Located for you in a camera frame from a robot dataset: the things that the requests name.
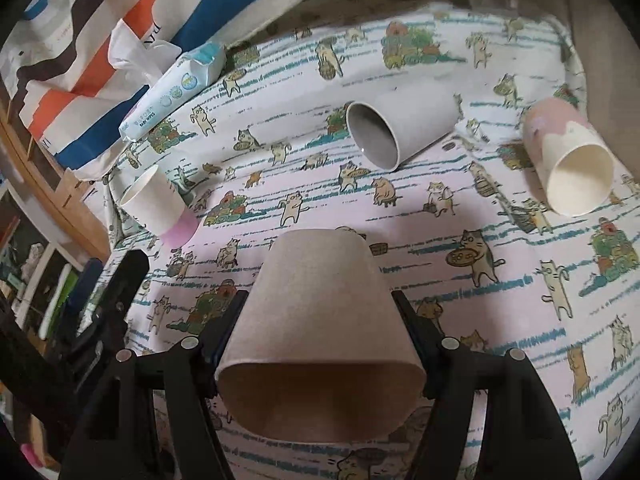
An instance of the fabric with cat pattern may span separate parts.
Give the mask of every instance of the fabric with cat pattern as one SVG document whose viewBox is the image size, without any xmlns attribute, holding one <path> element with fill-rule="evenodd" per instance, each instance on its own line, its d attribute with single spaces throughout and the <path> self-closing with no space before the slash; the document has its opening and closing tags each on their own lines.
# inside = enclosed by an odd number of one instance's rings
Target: fabric with cat pattern
<svg viewBox="0 0 640 480">
<path fill-rule="evenodd" d="M 282 232 L 349 230 L 366 240 L 389 289 L 403 290 L 441 334 L 478 352 L 527 353 L 583 478 L 596 479 L 639 416 L 640 184 L 617 164 L 609 200 L 593 213 L 565 218 L 545 205 L 521 118 L 551 95 L 584 111 L 584 71 L 567 32 L 553 20 L 430 7 L 310 28 L 233 60 L 232 72 L 132 145 L 108 178 L 117 200 L 159 164 L 200 218 L 198 231 L 171 251 L 126 219 L 129 237 L 86 319 L 126 250 L 143 248 L 152 270 L 129 310 L 127 346 L 165 350 L 220 316 L 238 288 L 251 289 Z M 377 84 L 440 76 L 460 81 L 455 130 L 398 171 L 377 170 L 348 135 L 348 103 Z M 480 392 L 460 478 L 473 476 L 485 405 Z M 278 480 L 401 479 L 430 409 L 424 400 L 375 442 L 294 446 L 251 435 L 219 398 L 210 404 L 236 478 Z"/>
</svg>

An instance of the wooden furniture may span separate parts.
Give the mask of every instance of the wooden furniture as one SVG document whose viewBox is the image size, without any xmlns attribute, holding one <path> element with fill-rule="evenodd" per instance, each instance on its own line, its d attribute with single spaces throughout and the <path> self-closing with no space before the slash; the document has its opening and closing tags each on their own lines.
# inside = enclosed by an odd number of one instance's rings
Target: wooden furniture
<svg viewBox="0 0 640 480">
<path fill-rule="evenodd" d="M 107 231 L 82 202 L 89 182 L 76 179 L 36 140 L 12 114 L 9 97 L 0 83 L 0 142 L 12 163 L 43 209 L 89 256 L 106 262 L 109 254 Z"/>
</svg>

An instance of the screw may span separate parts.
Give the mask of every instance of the screw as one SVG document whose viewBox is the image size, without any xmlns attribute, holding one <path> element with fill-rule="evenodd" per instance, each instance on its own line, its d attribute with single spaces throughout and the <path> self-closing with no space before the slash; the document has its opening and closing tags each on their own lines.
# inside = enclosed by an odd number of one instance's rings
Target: screw
<svg viewBox="0 0 640 480">
<path fill-rule="evenodd" d="M 460 342 L 454 337 L 446 337 L 441 341 L 440 344 L 447 350 L 455 350 L 460 346 Z"/>
<path fill-rule="evenodd" d="M 196 348 L 196 346 L 198 346 L 198 338 L 192 335 L 185 337 L 181 341 L 180 346 L 185 350 L 191 350 L 192 348 Z"/>
<path fill-rule="evenodd" d="M 131 350 L 129 350 L 128 348 L 123 348 L 116 354 L 116 361 L 123 363 L 124 361 L 128 361 L 131 358 L 131 355 Z"/>
</svg>

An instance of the pink paper cup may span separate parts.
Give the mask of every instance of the pink paper cup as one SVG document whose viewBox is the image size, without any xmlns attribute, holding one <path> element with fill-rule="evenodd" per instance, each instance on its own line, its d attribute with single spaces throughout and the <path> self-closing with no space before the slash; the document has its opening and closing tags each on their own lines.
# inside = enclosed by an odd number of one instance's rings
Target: pink paper cup
<svg viewBox="0 0 640 480">
<path fill-rule="evenodd" d="M 607 198 L 614 161 L 607 145 L 578 110 L 562 99 L 537 102 L 525 116 L 522 140 L 557 213 L 580 216 Z"/>
</svg>

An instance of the white paper cup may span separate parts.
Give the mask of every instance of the white paper cup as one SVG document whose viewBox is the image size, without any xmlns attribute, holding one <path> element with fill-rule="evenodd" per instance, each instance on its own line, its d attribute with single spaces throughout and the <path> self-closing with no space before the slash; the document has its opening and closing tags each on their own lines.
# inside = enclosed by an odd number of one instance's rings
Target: white paper cup
<svg viewBox="0 0 640 480">
<path fill-rule="evenodd" d="M 347 129 L 364 156 L 393 171 L 453 130 L 458 104 L 446 86 L 422 80 L 347 108 Z"/>
<path fill-rule="evenodd" d="M 187 243 L 199 224 L 158 165 L 146 170 L 127 189 L 120 207 L 172 249 Z"/>
<path fill-rule="evenodd" d="M 566 101 L 550 97 L 532 106 L 522 140 L 546 201 L 557 213 L 580 216 L 609 196 L 613 155 L 595 128 Z"/>
<path fill-rule="evenodd" d="M 326 229 L 278 237 L 216 369 L 238 424 L 288 442 L 386 436 L 424 380 L 369 247 Z"/>
</svg>

